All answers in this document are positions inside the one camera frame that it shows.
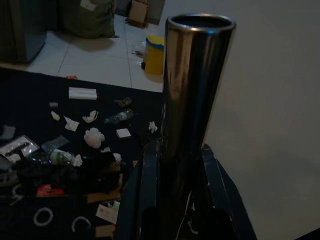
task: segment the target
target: metal pipe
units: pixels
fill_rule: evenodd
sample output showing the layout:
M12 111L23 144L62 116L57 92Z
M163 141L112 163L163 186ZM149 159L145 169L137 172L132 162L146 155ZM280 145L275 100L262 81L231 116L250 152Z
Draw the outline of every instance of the metal pipe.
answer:
M207 124L235 27L230 18L209 14L166 21L158 239L179 239L192 204Z
M232 31L228 17L186 14L166 21L161 155L198 155Z

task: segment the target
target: green bag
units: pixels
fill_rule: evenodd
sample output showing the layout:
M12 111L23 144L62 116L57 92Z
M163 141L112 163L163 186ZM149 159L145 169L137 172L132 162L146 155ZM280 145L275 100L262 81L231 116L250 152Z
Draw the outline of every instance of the green bag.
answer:
M74 35L95 39L115 36L113 0L86 0L91 7L81 6L84 0L59 0L61 23Z

